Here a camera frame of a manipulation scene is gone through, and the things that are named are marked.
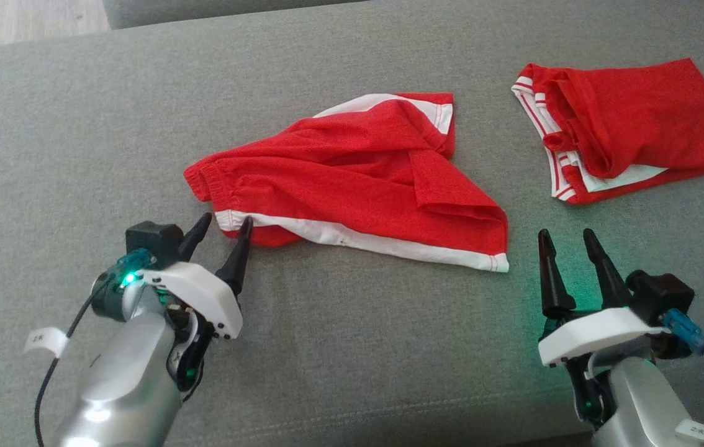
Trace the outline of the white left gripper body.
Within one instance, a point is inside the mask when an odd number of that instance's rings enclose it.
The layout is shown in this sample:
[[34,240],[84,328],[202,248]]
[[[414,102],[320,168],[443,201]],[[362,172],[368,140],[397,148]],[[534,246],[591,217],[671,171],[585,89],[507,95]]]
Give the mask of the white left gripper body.
[[161,271],[141,269],[142,282],[165,289],[201,314],[225,339],[238,338],[243,316],[231,287],[208,269],[187,261],[176,261]]

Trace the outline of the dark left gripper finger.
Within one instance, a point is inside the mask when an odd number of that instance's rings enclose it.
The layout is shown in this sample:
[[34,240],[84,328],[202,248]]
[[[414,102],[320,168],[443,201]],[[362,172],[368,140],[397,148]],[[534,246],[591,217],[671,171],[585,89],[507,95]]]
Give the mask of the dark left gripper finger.
[[247,216],[238,231],[235,247],[222,267],[215,272],[215,276],[230,287],[233,296],[239,296],[243,289],[253,227],[253,218]]
[[213,220],[213,214],[210,212],[204,215],[195,222],[191,229],[185,233],[182,242],[178,248],[178,260],[190,261],[196,247],[204,240],[205,233],[209,229]]

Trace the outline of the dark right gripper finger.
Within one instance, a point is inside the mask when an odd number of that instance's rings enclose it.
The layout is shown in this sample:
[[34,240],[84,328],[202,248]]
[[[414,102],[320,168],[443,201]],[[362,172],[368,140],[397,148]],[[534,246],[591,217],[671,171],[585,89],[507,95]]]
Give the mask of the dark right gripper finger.
[[590,228],[583,230],[583,241],[590,262],[594,265],[602,297],[602,309],[622,308],[630,304],[632,295],[625,281]]
[[538,251],[542,313],[550,319],[566,318],[576,308],[576,302],[563,283],[556,249],[547,229],[538,234]]

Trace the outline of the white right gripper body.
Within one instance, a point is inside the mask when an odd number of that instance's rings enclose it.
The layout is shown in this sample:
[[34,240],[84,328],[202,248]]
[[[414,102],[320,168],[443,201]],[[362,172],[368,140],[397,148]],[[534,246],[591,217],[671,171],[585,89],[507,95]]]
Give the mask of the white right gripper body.
[[669,334],[670,329],[664,326],[650,327],[627,307],[602,309],[595,314],[563,323],[539,341],[538,351],[543,366],[551,367],[647,334],[661,333]]

